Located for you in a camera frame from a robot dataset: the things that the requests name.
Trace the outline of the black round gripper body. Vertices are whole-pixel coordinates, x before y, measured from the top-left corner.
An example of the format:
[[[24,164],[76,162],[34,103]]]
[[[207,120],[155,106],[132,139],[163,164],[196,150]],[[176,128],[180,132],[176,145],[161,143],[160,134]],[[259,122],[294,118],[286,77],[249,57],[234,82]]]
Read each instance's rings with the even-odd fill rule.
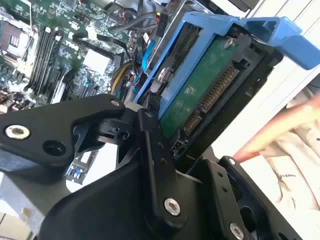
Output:
[[[131,162],[60,200],[41,240],[213,240],[223,238],[213,195],[226,171],[198,163],[193,176],[166,159]]]

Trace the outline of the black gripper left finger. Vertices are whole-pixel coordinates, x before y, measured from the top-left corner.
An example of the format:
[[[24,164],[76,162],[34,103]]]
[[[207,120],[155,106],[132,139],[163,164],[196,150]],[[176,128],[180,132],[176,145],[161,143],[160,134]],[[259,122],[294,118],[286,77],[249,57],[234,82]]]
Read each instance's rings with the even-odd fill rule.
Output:
[[[119,146],[122,165],[140,164],[147,224],[182,228],[186,214],[158,108],[152,102],[133,110],[104,93],[2,114],[0,168],[37,183],[53,183],[76,156],[112,143]]]

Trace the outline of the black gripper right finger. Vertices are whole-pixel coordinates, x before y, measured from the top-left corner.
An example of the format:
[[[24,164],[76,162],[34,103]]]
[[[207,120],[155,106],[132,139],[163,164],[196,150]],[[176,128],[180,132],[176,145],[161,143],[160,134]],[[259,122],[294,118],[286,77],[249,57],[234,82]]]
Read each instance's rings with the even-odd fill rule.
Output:
[[[203,183],[205,210],[215,239],[301,239],[234,158],[200,157],[188,174]]]

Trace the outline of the person's bare hand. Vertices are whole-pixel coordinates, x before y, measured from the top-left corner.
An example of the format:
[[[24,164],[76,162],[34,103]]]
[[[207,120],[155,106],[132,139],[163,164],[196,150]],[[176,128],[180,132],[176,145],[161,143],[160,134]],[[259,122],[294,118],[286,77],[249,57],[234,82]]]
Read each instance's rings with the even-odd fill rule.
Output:
[[[233,158],[242,163],[259,155],[267,145],[277,137],[300,125],[314,122],[320,117],[320,95],[310,100],[278,113],[262,127]]]

